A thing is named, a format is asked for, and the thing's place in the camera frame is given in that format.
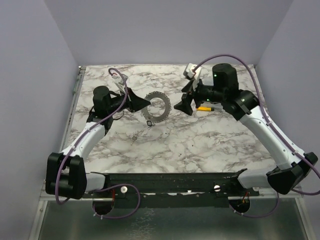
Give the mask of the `perforated metal ring disc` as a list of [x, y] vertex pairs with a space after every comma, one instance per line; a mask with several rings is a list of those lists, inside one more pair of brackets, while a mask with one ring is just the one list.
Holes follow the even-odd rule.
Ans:
[[164, 112], [162, 115], [159, 115], [159, 116], [154, 116], [152, 115], [149, 111], [148, 111], [148, 108], [147, 107], [144, 107], [142, 110], [141, 110], [141, 114], [142, 116], [145, 118], [145, 120], [147, 122], [151, 122], [153, 124], [156, 124], [156, 123], [160, 123], [160, 122], [163, 122], [164, 120], [166, 120], [171, 112], [171, 102], [170, 102], [170, 99], [168, 98], [168, 96], [163, 93], [163, 92], [160, 92], [160, 91], [153, 91], [153, 92], [150, 92], [149, 94], [147, 94], [145, 96], [145, 100], [147, 101], [150, 101], [152, 99], [155, 99], [155, 98], [158, 98], [158, 99], [161, 99], [163, 102], [164, 102], [164, 106], [165, 106], [165, 109], [164, 109]]

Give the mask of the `keys with blue tag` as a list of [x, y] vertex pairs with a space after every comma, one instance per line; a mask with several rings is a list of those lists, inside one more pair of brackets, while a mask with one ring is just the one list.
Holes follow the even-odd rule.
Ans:
[[147, 121], [146, 125], [150, 129], [153, 126], [153, 123], [151, 121]]

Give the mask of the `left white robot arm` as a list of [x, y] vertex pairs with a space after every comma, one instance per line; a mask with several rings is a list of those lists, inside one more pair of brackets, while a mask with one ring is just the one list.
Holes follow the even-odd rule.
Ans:
[[122, 110], [140, 111], [151, 103], [135, 95], [131, 88], [127, 93], [118, 94], [106, 86], [93, 90], [93, 107], [89, 112], [84, 129], [79, 136], [64, 150], [51, 153], [47, 159], [45, 192], [57, 198], [79, 200], [86, 192], [106, 197], [111, 186], [102, 173], [89, 173], [84, 161], [96, 144], [111, 129], [113, 114]]

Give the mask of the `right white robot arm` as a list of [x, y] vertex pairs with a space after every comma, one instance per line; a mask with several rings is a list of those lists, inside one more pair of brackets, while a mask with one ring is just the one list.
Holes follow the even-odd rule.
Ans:
[[225, 112], [246, 126], [262, 143], [275, 161], [274, 168], [241, 170], [229, 189], [240, 196], [247, 189], [272, 188], [282, 195], [288, 194], [310, 172], [318, 157], [297, 147], [266, 114], [254, 93], [239, 88], [237, 71], [228, 63], [212, 67], [213, 84], [205, 85], [200, 79], [201, 69], [189, 63], [183, 75], [189, 80], [181, 90], [181, 101], [174, 109], [192, 115], [191, 103], [218, 103]]

